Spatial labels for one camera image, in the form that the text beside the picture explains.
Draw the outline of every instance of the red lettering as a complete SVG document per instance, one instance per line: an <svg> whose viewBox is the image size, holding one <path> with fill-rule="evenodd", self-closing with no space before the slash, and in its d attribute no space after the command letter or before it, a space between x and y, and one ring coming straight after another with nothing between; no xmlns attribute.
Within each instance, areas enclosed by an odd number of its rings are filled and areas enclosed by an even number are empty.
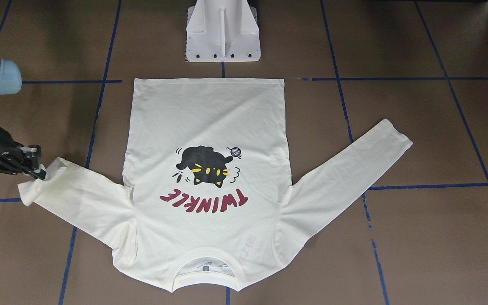
<svg viewBox="0 0 488 305"><path fill-rule="evenodd" d="M201 199L201 197L193 197L191 196L191 198L189 199L189 202L184 204L184 207L188 208L186 210L186 212L192 212L193 210L195 210L195 207L197 206L197 204L199 203L199 199Z"/></svg>
<svg viewBox="0 0 488 305"><path fill-rule="evenodd" d="M205 212L208 212L210 210L211 203L212 203L212 198L209 198L209 199L205 198L205 199L201 200L201 204L199 205L199 207L197 208L197 211L195 211L195 212L199 213L199 212L202 212L203 210Z"/></svg>
<svg viewBox="0 0 488 305"><path fill-rule="evenodd" d="M172 204L172 206L174 207L179 207L182 205L182 203L186 202L186 200L189 198L189 195L186 194L186 193L183 193L182 194L182 199L180 199L179 201L176 201L175 203Z"/></svg>
<svg viewBox="0 0 488 305"><path fill-rule="evenodd" d="M223 195L223 199L221 201L221 209L220 212L227 211L227 206L234 206L237 207L235 197L232 194Z"/></svg>
<svg viewBox="0 0 488 305"><path fill-rule="evenodd" d="M238 195L238 206L243 206L248 201L248 197L244 197L240 189L236 189L236 193Z"/></svg>
<svg viewBox="0 0 488 305"><path fill-rule="evenodd" d="M213 201L212 214L214 214L217 211L217 204L219 203L219 198L215 197L213 200L214 201Z"/></svg>
<svg viewBox="0 0 488 305"><path fill-rule="evenodd" d="M169 194L169 195L166 195L166 196L159 196L159 198L161 200L164 200L166 202L169 202L172 199L175 199L176 197L178 197L178 195L180 195L181 193L182 193L182 191L180 191L179 189L174 189L174 193L173 194Z"/></svg>

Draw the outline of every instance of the cat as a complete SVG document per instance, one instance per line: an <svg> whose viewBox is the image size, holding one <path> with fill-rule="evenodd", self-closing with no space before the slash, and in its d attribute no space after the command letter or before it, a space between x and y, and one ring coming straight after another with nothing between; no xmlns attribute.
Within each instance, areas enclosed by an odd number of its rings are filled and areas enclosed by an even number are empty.
<svg viewBox="0 0 488 305"><path fill-rule="evenodd" d="M224 157L219 152L215 152L212 147L188 147L182 153L182 162L177 164L176 168L179 170L189 168L194 174L194 185L205 182L221 188L223 180L229 176L225 164L232 160L233 156Z"/></svg>

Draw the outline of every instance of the graphic print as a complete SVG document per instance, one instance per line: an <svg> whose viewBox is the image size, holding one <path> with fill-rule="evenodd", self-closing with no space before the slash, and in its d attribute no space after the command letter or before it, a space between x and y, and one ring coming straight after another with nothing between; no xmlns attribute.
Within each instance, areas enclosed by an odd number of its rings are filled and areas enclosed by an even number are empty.
<svg viewBox="0 0 488 305"><path fill-rule="evenodd" d="M176 168L178 168L180 172L174 174L173 177L178 175L176 182L180 182L183 171L186 168L189 168L194 174L194 185L205 182L221 188L223 180L230 175L226 164L233 160L233 156L240 157L240 154L241 151L238 147L231 149L231 155L227 157L214 151L212 147L188 147L182 152L182 161L176 165Z"/></svg>

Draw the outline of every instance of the sleeve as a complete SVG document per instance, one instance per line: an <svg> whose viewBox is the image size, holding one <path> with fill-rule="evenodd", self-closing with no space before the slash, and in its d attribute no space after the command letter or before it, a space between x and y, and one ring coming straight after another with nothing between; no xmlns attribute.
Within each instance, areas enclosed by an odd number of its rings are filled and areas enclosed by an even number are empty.
<svg viewBox="0 0 488 305"><path fill-rule="evenodd" d="M315 168L283 197L275 247L289 264L306 241L360 197L412 146L387 119Z"/></svg>
<svg viewBox="0 0 488 305"><path fill-rule="evenodd" d="M131 187L56 158L45 180L21 183L18 188L26 206L35 202L112 248L115 265L130 265L136 258L137 220Z"/></svg>

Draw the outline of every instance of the brown floor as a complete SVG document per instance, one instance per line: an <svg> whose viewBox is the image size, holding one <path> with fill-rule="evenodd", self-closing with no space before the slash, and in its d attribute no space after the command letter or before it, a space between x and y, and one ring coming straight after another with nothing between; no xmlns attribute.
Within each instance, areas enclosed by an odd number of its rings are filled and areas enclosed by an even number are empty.
<svg viewBox="0 0 488 305"><path fill-rule="evenodd" d="M0 97L0 126L45 164L121 183L135 77L284 78L293 181L382 118L415 144L366 203L240 293L133 280L100 241L23 206L27 177L0 174L0 304L488 304L488 4L259 0L261 60L223 66L184 62L193 0L9 3L0 57L41 83Z"/></svg>

